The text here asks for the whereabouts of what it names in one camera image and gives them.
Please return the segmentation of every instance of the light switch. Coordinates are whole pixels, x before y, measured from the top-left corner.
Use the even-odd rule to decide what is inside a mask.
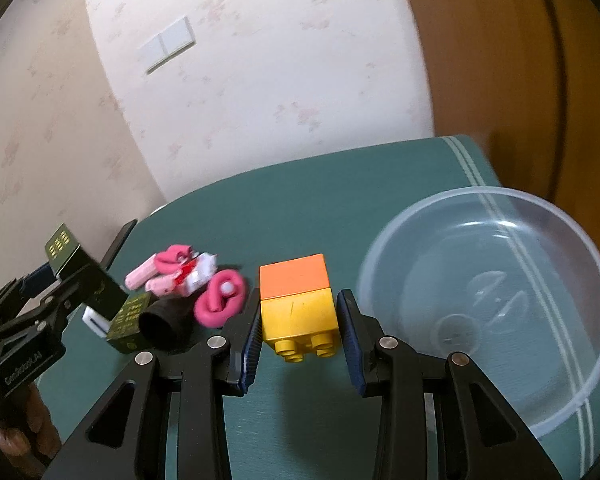
[[[160,41],[160,35],[155,36],[147,44],[140,47],[140,59],[146,72],[149,72],[167,56],[168,54]]]
[[[167,56],[195,43],[189,20],[185,16],[160,33]]]

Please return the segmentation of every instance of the silver rivet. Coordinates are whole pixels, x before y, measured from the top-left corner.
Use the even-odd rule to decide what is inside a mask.
[[[152,361],[153,358],[154,355],[151,352],[140,352],[138,355],[136,355],[136,363],[141,366],[147,365]]]
[[[222,348],[226,345],[226,339],[221,335],[213,335],[206,340],[206,344],[209,348]]]
[[[391,350],[398,346],[398,340],[395,337],[386,335],[380,338],[380,346],[382,348],[387,348],[388,350]]]
[[[469,364],[469,357],[462,352],[456,352],[451,356],[451,362],[458,366],[467,366]]]

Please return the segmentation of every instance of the dark green box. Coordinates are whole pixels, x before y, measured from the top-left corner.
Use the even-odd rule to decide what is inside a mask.
[[[92,265],[93,272],[100,275],[100,286],[84,303],[106,319],[113,319],[128,297],[127,293],[84,251],[65,224],[46,243],[45,252],[59,280],[66,280],[85,265]]]
[[[150,292],[143,292],[128,298],[120,311],[111,322],[107,342],[118,352],[128,354],[149,348],[150,343],[140,333],[138,317],[152,302],[154,296]]]

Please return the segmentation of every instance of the transparent plastic bowl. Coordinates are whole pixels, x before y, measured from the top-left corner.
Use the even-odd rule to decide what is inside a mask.
[[[405,209],[369,249],[358,301],[418,352],[469,354],[536,437],[600,380],[600,253],[521,191],[455,189]]]

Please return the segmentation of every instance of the green tabletop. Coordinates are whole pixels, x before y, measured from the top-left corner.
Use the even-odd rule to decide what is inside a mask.
[[[260,265],[323,253],[334,292],[355,290],[366,251],[391,218],[437,192],[480,184],[478,176],[498,184],[467,137],[384,144],[261,168],[189,193],[141,221],[111,273],[122,283],[151,254],[180,243],[217,253],[220,264],[240,266],[251,283]],[[130,359],[91,333],[81,315],[64,333],[65,357],[40,381],[63,439]],[[572,416],[541,439],[565,480],[578,478],[600,452],[600,384],[590,404],[591,422],[585,417],[583,431]],[[368,480],[379,407],[378,399],[356,395],[342,352],[292,365],[264,346],[248,395],[224,400],[233,477]],[[175,478],[173,453],[170,447],[167,478]]]

